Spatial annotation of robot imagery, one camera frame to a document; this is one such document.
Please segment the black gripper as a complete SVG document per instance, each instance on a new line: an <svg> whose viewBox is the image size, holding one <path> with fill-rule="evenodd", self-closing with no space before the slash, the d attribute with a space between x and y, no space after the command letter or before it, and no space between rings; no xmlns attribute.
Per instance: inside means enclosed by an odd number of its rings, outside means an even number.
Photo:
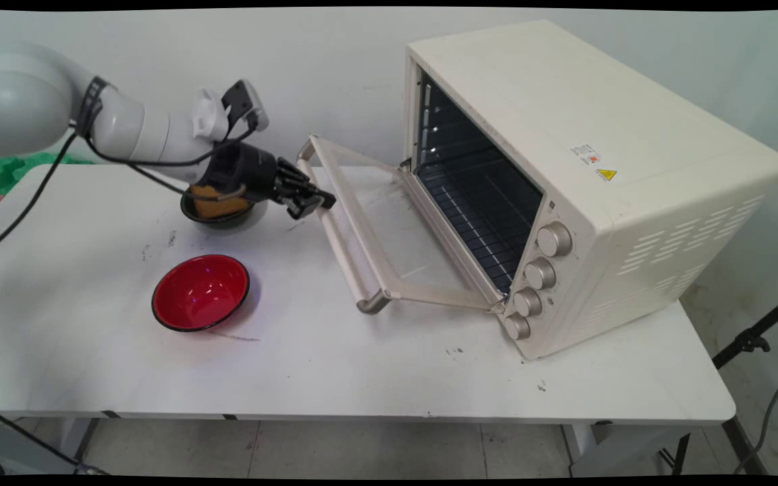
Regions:
<svg viewBox="0 0 778 486"><path fill-rule="evenodd" d="M210 157L198 186L218 194L240 194L251 202L274 200L287 207L293 219L302 219L318 207L332 209L336 197L321 190L293 163L245 142L223 148Z"/></svg>

